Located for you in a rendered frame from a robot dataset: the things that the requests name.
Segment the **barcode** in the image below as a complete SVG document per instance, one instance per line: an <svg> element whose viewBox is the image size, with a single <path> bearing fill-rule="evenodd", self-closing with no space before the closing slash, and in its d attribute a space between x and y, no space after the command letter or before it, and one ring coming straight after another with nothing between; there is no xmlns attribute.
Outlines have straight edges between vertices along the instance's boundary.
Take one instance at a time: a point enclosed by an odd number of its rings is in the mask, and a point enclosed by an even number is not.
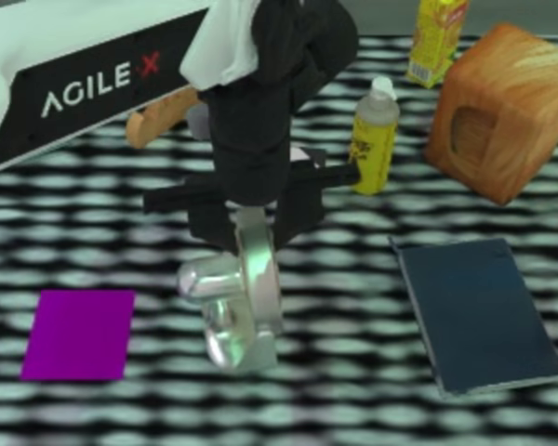
<svg viewBox="0 0 558 446"><path fill-rule="evenodd" d="M427 68L418 65L416 62L411 62L409 65L409 72L411 72L411 74L417 77L420 81L430 82L432 79L432 70L428 70Z"/></svg>

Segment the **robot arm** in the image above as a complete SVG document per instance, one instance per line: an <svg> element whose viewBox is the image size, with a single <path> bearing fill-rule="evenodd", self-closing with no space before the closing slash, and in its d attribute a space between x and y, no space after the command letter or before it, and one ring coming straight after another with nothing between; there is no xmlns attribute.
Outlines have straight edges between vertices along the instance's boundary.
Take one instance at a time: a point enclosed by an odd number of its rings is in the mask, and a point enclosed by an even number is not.
<svg viewBox="0 0 558 446"><path fill-rule="evenodd" d="M207 37L210 45L223 26L214 22L223 17L216 8L230 16L233 12L234 24L242 25L234 37L235 58L225 66L203 51ZM208 15L211 20L204 20L182 74L200 86L199 98L208 106L215 171L224 195L241 205L263 206L286 188L292 115L355 59L357 30L338 0L224 0ZM241 65L236 63L240 57ZM207 60L210 67L204 66ZM223 85L223 75L239 68L244 76ZM213 80L210 70L216 69L220 72ZM204 70L205 82L197 75Z"/></svg>

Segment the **white bottle cap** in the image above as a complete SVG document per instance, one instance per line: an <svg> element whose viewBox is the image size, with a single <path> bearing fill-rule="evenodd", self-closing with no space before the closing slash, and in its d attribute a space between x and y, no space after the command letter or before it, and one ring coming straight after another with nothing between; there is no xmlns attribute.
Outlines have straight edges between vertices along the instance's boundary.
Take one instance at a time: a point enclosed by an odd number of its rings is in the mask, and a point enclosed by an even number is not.
<svg viewBox="0 0 558 446"><path fill-rule="evenodd" d="M384 98L384 95L387 95L392 100L397 100L397 94L394 91L392 80L387 76L378 76L372 81L370 95L377 99Z"/></svg>

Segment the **dark blue notebook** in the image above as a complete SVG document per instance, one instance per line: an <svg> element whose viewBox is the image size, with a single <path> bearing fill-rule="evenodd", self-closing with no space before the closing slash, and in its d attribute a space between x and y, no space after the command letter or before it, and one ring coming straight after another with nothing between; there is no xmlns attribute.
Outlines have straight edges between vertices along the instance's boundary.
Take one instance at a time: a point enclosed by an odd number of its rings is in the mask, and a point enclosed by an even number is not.
<svg viewBox="0 0 558 446"><path fill-rule="evenodd" d="M554 346L504 239L391 244L445 397L558 378Z"/></svg>

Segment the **red x logo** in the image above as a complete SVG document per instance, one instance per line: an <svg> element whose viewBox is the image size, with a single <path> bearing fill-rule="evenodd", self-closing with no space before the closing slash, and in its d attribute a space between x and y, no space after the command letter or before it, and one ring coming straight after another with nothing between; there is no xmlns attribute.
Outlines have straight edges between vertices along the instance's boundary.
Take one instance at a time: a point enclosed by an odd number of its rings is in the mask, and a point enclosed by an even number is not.
<svg viewBox="0 0 558 446"><path fill-rule="evenodd" d="M147 77L152 72L159 72L159 51L153 52L150 56L142 57L142 67L137 67L137 72L141 78Z"/></svg>

